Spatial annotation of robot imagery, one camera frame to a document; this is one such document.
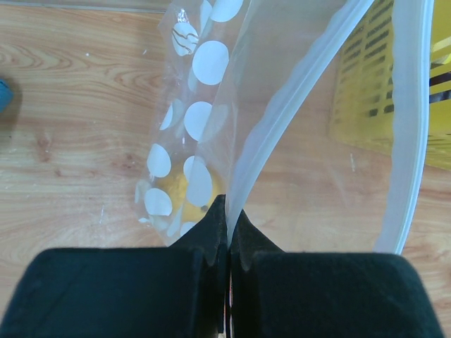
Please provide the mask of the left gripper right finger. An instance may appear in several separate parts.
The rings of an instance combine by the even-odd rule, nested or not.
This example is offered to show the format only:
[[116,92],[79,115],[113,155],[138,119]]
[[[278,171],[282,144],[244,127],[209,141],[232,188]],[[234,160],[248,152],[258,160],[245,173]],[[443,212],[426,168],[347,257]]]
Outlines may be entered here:
[[401,256],[285,252],[241,214],[230,264],[234,337],[443,336]]

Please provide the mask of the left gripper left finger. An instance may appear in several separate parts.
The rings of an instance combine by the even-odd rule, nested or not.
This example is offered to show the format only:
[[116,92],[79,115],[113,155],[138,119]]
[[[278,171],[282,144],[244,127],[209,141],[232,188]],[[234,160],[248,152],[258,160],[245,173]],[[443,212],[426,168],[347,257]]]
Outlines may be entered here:
[[218,337],[226,334],[225,197],[167,247],[57,248],[26,268],[2,337]]

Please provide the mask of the clear polka dot zip bag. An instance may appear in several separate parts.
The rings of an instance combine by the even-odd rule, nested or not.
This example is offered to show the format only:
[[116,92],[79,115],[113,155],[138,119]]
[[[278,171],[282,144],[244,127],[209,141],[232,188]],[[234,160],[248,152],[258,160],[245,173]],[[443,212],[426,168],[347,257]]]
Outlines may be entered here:
[[[254,203],[255,224],[285,248],[400,254],[426,157],[434,3],[393,1],[393,143],[383,154],[329,135],[339,54],[373,2],[170,2],[137,219],[174,243],[187,203],[211,198],[215,171],[229,232]],[[173,211],[157,184],[179,164],[188,186]]]

